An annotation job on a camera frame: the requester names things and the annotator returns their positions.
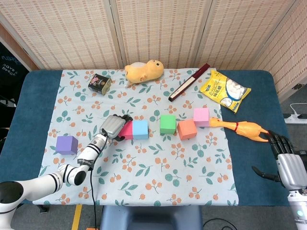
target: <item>black cable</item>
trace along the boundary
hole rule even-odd
[[[222,221],[225,221],[225,222],[227,222],[228,224],[230,224],[232,227],[234,227],[235,230],[238,230],[238,229],[235,227],[235,225],[233,225],[233,224],[232,224],[231,222],[229,222],[228,220],[225,220],[225,219],[222,219],[222,218],[212,218],[212,219],[210,219],[210,220],[207,220],[207,221],[203,224],[202,228],[205,227],[205,225],[206,225],[207,223],[209,223],[210,221],[213,221],[213,220],[222,220]],[[226,229],[226,228],[229,228],[229,229],[233,230],[233,229],[232,229],[231,227],[229,227],[229,226],[224,226],[221,230],[224,230],[224,229]]]
[[[105,146],[106,146],[106,143],[107,143],[107,140],[108,140],[108,139],[109,139],[109,137],[107,136],[107,137],[106,137],[105,144],[104,144],[104,146],[103,146],[102,149],[101,149],[101,153],[102,153],[102,150],[104,150],[104,148],[105,148]],[[93,165],[95,165],[96,160],[98,159],[98,157],[99,157],[99,155],[100,155],[101,153],[99,153],[99,154],[97,155],[96,159],[94,160]],[[95,230],[97,230],[96,202],[95,202],[95,199],[94,199],[94,189],[93,189],[93,183],[92,183],[92,176],[93,176],[93,169],[91,170],[90,182],[91,182],[91,190],[92,190],[92,199],[93,199],[93,204],[94,204]]]

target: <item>snack bag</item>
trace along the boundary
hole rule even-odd
[[[235,113],[250,91],[250,88],[243,87],[216,70],[211,70],[211,77],[201,87],[203,94]]]

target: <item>cable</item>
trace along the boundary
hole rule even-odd
[[[107,136],[106,136],[105,144],[104,144],[104,146],[102,147],[101,152],[97,155],[96,159],[94,160],[93,165],[95,165],[96,160],[98,159],[98,157],[100,156],[100,154],[101,154],[102,151],[104,150],[104,148],[105,148],[105,146],[106,146],[106,143],[107,143],[108,139],[109,139],[109,136],[107,135]],[[93,169],[91,170],[90,182],[91,182],[91,190],[92,190],[92,199],[93,199],[93,204],[94,204],[95,230],[97,230],[96,202],[95,202],[95,199],[94,199],[94,188],[93,188],[92,176],[93,176]]]
[[[293,104],[307,104],[307,103],[292,103],[292,104],[290,104],[290,107],[291,107],[291,109],[293,110],[294,115],[298,116],[297,112],[296,112],[296,111],[294,110],[294,108],[292,107]]]
[[[227,222],[228,224],[230,224],[232,227],[234,227],[235,230],[238,230],[238,229],[235,227],[235,225],[233,225],[233,224],[232,224],[231,222],[229,222],[228,220],[225,220],[225,219],[222,219],[222,218],[212,218],[212,219],[210,219],[210,220],[207,220],[207,221],[203,224],[202,228],[205,227],[205,225],[206,225],[207,223],[209,223],[210,221],[213,221],[213,220],[222,220],[222,221],[225,221],[225,222]],[[221,230],[224,230],[224,229],[226,229],[226,228],[233,230],[233,229],[232,229],[231,227],[229,227],[229,226],[224,226],[224,227],[222,227]]]

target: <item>yellow rubber chicken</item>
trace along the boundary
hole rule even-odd
[[[150,60],[147,63],[135,62],[125,66],[125,71],[127,80],[130,84],[133,84],[161,77],[164,72],[164,66],[161,61]]]
[[[218,118],[212,117],[209,120],[210,127],[226,127],[234,130],[237,134],[247,137],[251,140],[268,142],[268,140],[259,137],[259,134],[269,133],[267,130],[263,129],[261,126],[253,122],[241,121],[241,122],[225,122]]]

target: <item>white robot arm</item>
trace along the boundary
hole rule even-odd
[[[17,206],[25,199],[34,201],[49,194],[59,191],[63,183],[81,185],[86,174],[92,170],[99,154],[104,149],[108,139],[119,138],[118,133],[125,123],[132,120],[124,115],[109,116],[100,127],[100,134],[97,134],[91,143],[83,150],[77,159],[79,167],[69,164],[63,165],[58,172],[41,176],[28,181],[7,181],[0,183],[0,230],[12,230],[11,220]]]
[[[289,190],[288,201],[298,230],[307,230],[307,172],[302,157],[294,153],[291,142],[269,130],[267,135],[276,159],[278,175],[252,169],[262,178],[280,182]]]

